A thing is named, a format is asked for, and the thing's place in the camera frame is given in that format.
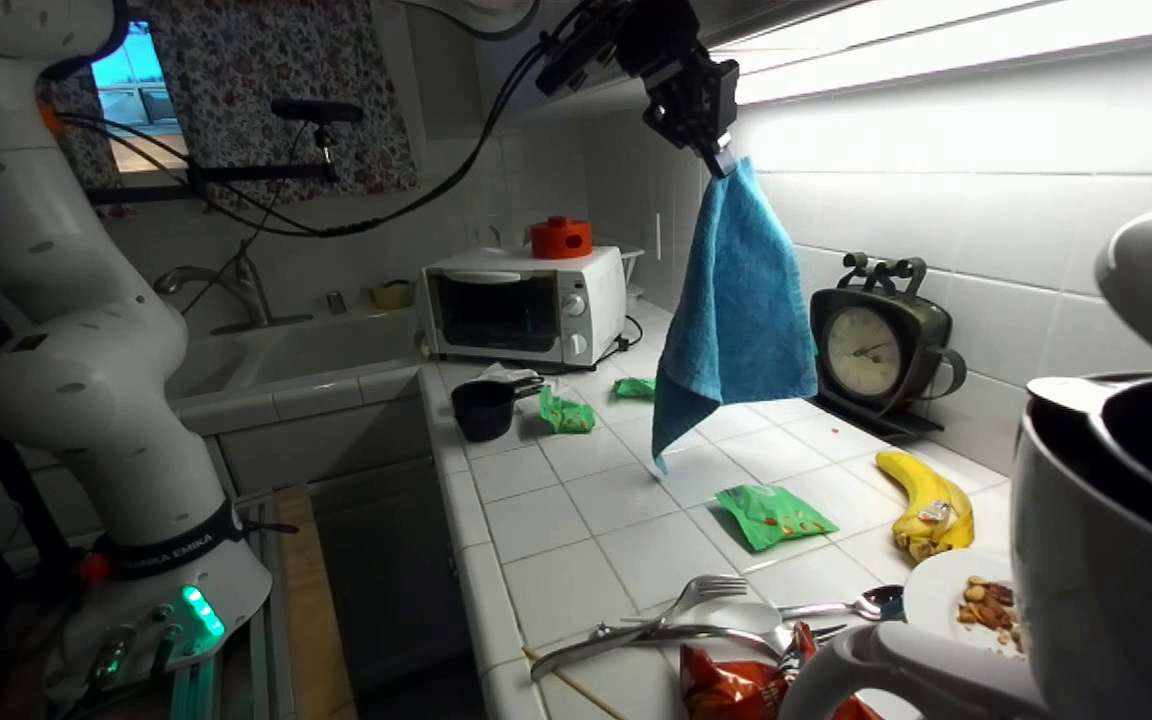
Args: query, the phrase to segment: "white appliance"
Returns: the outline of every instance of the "white appliance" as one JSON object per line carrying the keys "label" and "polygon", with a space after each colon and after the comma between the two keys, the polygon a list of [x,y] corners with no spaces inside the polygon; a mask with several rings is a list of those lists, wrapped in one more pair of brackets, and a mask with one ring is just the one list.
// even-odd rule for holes
{"label": "white appliance", "polygon": [[[1097,278],[1152,341],[1152,216],[1104,247]],[[1152,377],[1027,393],[1013,489],[1024,659],[876,625],[809,664],[783,720],[833,718],[856,688],[893,688],[927,718],[1152,718]]]}
{"label": "white appliance", "polygon": [[476,247],[420,273],[428,355],[596,369],[625,328],[620,247],[536,259]]}

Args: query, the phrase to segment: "hanging towel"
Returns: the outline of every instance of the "hanging towel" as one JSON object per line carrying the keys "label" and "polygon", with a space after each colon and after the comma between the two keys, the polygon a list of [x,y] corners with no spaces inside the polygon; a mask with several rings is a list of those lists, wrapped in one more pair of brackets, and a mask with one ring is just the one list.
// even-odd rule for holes
{"label": "hanging towel", "polygon": [[753,163],[707,181],[687,279],[657,369],[652,456],[718,405],[816,397],[798,265]]}

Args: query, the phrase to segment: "yellow banana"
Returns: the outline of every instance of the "yellow banana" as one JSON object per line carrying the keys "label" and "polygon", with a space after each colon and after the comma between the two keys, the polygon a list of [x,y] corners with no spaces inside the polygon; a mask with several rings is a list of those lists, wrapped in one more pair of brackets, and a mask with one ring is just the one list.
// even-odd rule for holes
{"label": "yellow banana", "polygon": [[964,489],[933,472],[911,454],[885,447],[873,466],[905,492],[905,515],[893,524],[893,543],[906,564],[936,551],[971,550],[976,515]]}

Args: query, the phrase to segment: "plate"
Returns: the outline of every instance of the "plate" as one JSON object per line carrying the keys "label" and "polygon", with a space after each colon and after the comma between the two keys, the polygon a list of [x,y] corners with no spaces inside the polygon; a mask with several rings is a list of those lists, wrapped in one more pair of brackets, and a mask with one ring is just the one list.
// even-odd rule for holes
{"label": "plate", "polygon": [[1013,640],[1001,640],[1001,633],[980,630],[980,625],[959,625],[959,599],[964,599],[969,576],[985,576],[1014,591],[1013,560],[1003,551],[991,551],[991,550],[941,551],[941,556],[927,556],[919,570],[911,570],[905,581],[906,625],[944,640],[971,645],[971,649],[1020,657],[1020,649]]}

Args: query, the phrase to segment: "clock face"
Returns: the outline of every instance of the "clock face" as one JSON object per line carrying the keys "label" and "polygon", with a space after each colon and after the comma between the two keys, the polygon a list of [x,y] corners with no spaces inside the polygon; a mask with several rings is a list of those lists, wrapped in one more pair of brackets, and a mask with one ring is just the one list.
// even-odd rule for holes
{"label": "clock face", "polygon": [[823,360],[833,380],[861,401],[885,401],[905,373],[898,336],[865,303],[836,313],[823,331]]}

